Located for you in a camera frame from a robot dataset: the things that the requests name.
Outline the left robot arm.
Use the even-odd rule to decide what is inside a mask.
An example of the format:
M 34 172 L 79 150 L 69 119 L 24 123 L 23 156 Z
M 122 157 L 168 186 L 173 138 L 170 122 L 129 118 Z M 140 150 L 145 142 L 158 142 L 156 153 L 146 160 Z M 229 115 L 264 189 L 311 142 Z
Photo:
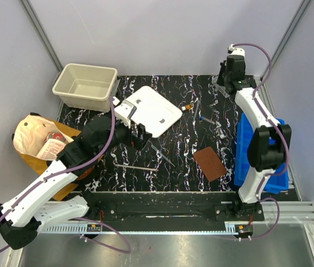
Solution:
M 23 248 L 54 224 L 99 218 L 101 209 L 90 193 L 81 193 L 47 209 L 43 206 L 90 169 L 106 151 L 121 143 L 141 150 L 151 137 L 141 123 L 128 127 L 115 116 L 91 119 L 40 177 L 12 200 L 0 204 L 0 235 L 7 247 Z

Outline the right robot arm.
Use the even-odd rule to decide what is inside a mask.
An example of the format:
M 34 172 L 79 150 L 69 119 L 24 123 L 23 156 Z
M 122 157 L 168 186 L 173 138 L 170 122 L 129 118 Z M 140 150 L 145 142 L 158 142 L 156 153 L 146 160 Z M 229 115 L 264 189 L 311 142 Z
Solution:
M 225 210 L 226 215 L 246 220 L 261 211 L 260 197 L 266 183 L 286 164 L 292 130 L 289 125 L 280 124 L 261 101 L 253 77 L 246 75 L 243 50 L 231 52 L 221 63 L 217 84 L 225 87 L 253 130 L 247 148 L 250 168 L 232 204 Z

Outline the blue capped test tube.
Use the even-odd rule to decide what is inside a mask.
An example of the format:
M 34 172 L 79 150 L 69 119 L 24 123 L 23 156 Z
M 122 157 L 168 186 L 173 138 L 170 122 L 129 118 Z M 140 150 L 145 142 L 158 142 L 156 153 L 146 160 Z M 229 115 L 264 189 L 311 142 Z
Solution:
M 208 123 L 210 123 L 210 124 L 212 124 L 212 125 L 216 125 L 216 122 L 214 122 L 214 121 L 212 121 L 211 119 L 208 119 L 208 118 L 206 118 L 206 117 L 204 117 L 204 116 L 201 116 L 201 117 L 200 117 L 200 120 L 201 120 L 201 121 L 208 122 Z

